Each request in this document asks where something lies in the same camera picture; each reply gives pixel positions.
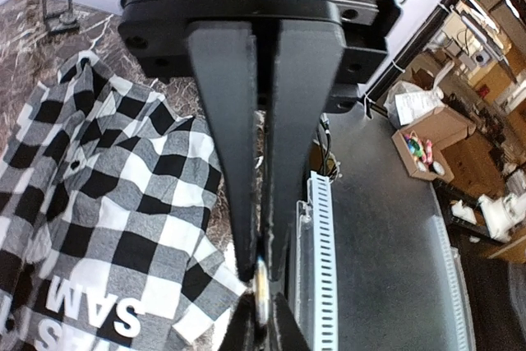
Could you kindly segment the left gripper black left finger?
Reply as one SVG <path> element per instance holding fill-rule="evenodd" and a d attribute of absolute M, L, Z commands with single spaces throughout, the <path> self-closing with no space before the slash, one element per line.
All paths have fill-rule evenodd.
<path fill-rule="evenodd" d="M 263 331 L 256 320 L 256 300 L 243 294 L 232 314 L 219 351 L 256 351 L 261 348 Z"/>

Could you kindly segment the small black brooch box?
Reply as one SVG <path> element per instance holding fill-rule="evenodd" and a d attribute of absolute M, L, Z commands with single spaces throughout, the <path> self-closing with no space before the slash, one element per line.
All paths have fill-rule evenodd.
<path fill-rule="evenodd" d="M 73 0 L 41 0 L 41 4 L 48 36 L 75 33 L 80 29 Z"/>

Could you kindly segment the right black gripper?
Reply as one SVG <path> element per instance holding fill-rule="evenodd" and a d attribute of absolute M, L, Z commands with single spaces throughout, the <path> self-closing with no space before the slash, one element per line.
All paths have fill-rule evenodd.
<path fill-rule="evenodd" d="M 386 39 L 400 18 L 399 3 L 120 0 L 120 5 L 118 32 L 146 76 L 168 82 L 194 73 L 224 176 L 243 282 L 253 278 L 256 265 L 256 72 L 258 104 L 264 106 L 278 35 L 265 118 L 262 201 L 265 260 L 270 280 L 278 282 L 319 117 L 324 108 L 348 112 L 359 100 L 358 87 L 387 57 Z"/>

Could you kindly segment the black white plaid shirt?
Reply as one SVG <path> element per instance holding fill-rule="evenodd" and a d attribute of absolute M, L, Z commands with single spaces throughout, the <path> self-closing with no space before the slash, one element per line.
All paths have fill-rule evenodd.
<path fill-rule="evenodd" d="M 244 285 L 207 238 L 207 124 L 91 51 L 38 85 L 1 160 L 1 347 L 187 350 Z"/>

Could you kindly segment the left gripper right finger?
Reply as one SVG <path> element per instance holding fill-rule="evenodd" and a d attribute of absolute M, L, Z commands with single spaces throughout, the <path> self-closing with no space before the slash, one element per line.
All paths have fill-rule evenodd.
<path fill-rule="evenodd" d="M 289 308 L 283 294 L 270 295 L 270 314 L 267 321 L 268 350 L 309 351 L 309 345 Z"/>

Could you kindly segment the yellow round brooch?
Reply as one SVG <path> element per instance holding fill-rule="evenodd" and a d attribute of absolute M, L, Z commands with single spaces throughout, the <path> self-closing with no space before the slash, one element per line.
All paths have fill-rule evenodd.
<path fill-rule="evenodd" d="M 256 259 L 252 287 L 256 307 L 256 323 L 259 327 L 264 327 L 270 317 L 270 281 L 266 263 L 261 256 Z"/>

